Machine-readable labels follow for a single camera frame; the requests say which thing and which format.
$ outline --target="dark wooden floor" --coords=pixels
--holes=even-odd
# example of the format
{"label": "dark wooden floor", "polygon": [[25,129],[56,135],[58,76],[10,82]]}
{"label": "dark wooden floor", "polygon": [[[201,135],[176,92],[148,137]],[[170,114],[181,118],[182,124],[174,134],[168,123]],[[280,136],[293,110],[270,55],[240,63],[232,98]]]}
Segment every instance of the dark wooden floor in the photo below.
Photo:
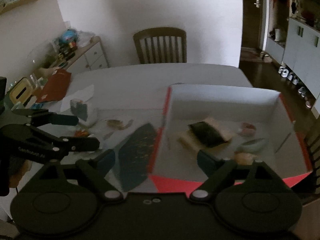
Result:
{"label": "dark wooden floor", "polygon": [[[250,83],[257,88],[280,91],[287,106],[296,120],[295,130],[306,134],[316,119],[311,110],[306,108],[304,99],[300,97],[297,88],[282,78],[273,64],[240,62],[240,69]],[[320,239],[320,200],[303,207],[301,218],[294,230],[301,240]]]}
{"label": "dark wooden floor", "polygon": [[277,90],[283,94],[285,103],[296,120],[296,131],[306,134],[310,130],[316,118],[305,106],[305,100],[298,94],[296,86],[281,77],[275,65],[241,61],[239,68],[254,87]]}

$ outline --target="door frame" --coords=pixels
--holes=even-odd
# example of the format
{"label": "door frame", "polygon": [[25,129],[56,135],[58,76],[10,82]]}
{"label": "door frame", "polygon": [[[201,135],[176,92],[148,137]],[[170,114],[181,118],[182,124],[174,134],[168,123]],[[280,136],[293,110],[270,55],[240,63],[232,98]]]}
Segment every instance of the door frame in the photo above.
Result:
{"label": "door frame", "polygon": [[261,35],[259,48],[263,51],[266,50],[268,30],[269,30],[269,1],[263,0],[262,7],[262,23],[261,23]]}

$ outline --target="metal screw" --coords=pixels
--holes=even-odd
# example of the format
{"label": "metal screw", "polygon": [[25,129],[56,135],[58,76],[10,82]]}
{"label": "metal screw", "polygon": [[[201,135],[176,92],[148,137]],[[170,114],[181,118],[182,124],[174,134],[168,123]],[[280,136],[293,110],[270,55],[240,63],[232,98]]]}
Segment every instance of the metal screw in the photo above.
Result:
{"label": "metal screw", "polygon": [[151,204],[152,204],[152,201],[149,200],[149,199],[145,199],[145,200],[143,201],[143,204],[151,205]]}
{"label": "metal screw", "polygon": [[206,192],[205,190],[197,189],[192,193],[192,195],[195,198],[206,198],[207,196],[209,196],[209,193]]}
{"label": "metal screw", "polygon": [[117,190],[108,190],[105,192],[104,196],[109,199],[116,199],[121,196],[121,193]]}
{"label": "metal screw", "polygon": [[154,202],[154,203],[160,203],[160,202],[161,202],[161,199],[156,197],[156,198],[152,199],[152,202]]}

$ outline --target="open cardboard box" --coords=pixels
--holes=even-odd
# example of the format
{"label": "open cardboard box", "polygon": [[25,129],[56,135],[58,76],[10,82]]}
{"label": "open cardboard box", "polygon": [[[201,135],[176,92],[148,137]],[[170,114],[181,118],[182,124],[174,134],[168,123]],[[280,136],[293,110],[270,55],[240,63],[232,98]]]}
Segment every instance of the open cardboard box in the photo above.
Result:
{"label": "open cardboard box", "polygon": [[[308,153],[294,132],[293,120],[279,92],[245,87],[172,85],[168,88],[163,127],[159,130],[149,167],[153,175],[198,182],[207,179],[197,165],[196,154],[178,141],[178,134],[188,130],[188,124],[206,117],[213,117],[235,133],[229,146],[214,154],[216,158],[233,157],[241,143],[267,138],[268,144],[255,154],[287,185],[292,187],[311,173]],[[236,134],[242,122],[256,126],[255,136]]]}

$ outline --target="table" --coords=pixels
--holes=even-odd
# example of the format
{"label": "table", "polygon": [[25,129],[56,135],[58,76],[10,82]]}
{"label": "table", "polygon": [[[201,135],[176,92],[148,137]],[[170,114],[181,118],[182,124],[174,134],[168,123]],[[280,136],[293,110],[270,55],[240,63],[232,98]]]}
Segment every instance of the table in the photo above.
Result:
{"label": "table", "polygon": [[[153,125],[156,127],[157,123],[161,123],[161,110],[167,87],[176,83],[251,87],[242,71],[235,67],[169,63],[122,66],[81,73],[72,77],[67,95],[93,84],[94,97],[90,102],[97,108],[113,113],[125,110],[141,114],[142,110],[148,111],[149,116],[153,115]],[[61,102],[50,104],[49,110],[59,112],[60,106]],[[18,189],[21,189],[41,166],[33,163],[31,171],[22,178]],[[135,190],[150,192],[152,185],[147,180]],[[15,195],[15,189],[11,189],[7,197],[0,199],[0,204],[8,214]]]}

